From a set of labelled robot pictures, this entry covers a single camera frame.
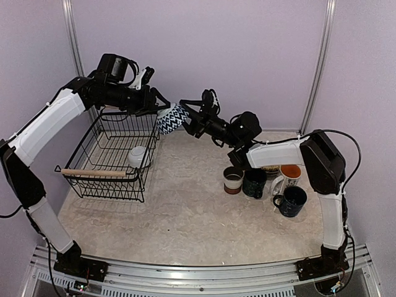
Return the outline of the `woven bamboo plate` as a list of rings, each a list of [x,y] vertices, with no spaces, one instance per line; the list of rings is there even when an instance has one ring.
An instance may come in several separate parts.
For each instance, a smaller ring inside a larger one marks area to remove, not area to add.
[[[262,168],[267,174],[277,174],[280,170],[280,167],[277,165],[272,165],[272,166],[264,166]]]

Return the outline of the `navy blue ceramic mug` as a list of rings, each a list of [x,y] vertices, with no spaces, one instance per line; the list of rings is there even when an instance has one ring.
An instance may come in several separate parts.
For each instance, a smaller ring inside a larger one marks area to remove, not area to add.
[[[304,189],[298,186],[288,186],[283,194],[274,196],[272,202],[284,217],[293,218],[299,214],[307,199]]]

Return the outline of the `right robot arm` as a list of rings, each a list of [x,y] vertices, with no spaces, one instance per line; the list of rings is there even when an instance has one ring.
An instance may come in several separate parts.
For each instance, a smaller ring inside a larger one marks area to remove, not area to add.
[[[208,134],[213,142],[232,150],[228,158],[242,170],[270,165],[303,165],[322,210],[324,240],[316,268],[324,275],[333,272],[345,261],[347,245],[343,227],[347,207],[343,198],[346,161],[324,130],[294,139],[259,142],[255,138],[262,129],[258,117],[245,111],[226,122],[218,117],[218,108],[212,100],[181,100],[191,122],[184,124],[188,134],[200,138]]]

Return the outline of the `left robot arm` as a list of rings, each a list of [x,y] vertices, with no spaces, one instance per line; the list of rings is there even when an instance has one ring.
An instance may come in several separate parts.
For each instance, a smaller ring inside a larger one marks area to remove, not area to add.
[[[38,232],[57,251],[61,267],[73,275],[87,266],[81,248],[64,229],[50,206],[43,183],[30,166],[46,144],[73,119],[91,107],[113,106],[136,116],[155,114],[170,107],[160,92],[149,85],[129,88],[93,77],[76,77],[10,139],[1,140],[1,164],[13,192]]]

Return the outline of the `brown striped ceramic cup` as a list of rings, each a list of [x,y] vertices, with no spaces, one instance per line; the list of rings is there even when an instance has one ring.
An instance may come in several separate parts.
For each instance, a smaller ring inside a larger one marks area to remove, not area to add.
[[[244,171],[229,166],[223,170],[223,189],[228,194],[238,194],[241,191],[244,178]]]

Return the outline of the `dark green ceramic mug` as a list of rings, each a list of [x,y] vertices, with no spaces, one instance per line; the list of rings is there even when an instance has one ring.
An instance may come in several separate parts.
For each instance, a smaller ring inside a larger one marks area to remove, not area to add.
[[[265,184],[267,182],[267,173],[261,168],[254,168],[244,172],[242,191],[245,195],[255,199],[261,199]]]

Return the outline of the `blue patterned white bowl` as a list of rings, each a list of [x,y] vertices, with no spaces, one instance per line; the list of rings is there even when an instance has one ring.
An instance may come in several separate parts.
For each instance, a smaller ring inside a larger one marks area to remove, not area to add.
[[[179,103],[172,103],[169,108],[157,113],[157,128],[161,135],[167,135],[183,125],[189,113]]]

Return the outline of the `white floral print mug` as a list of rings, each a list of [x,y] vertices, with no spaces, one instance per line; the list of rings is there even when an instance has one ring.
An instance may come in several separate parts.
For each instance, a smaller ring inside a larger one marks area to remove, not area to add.
[[[298,165],[281,165],[279,175],[270,185],[270,194],[282,195],[288,186],[296,186],[301,177],[301,168]]]

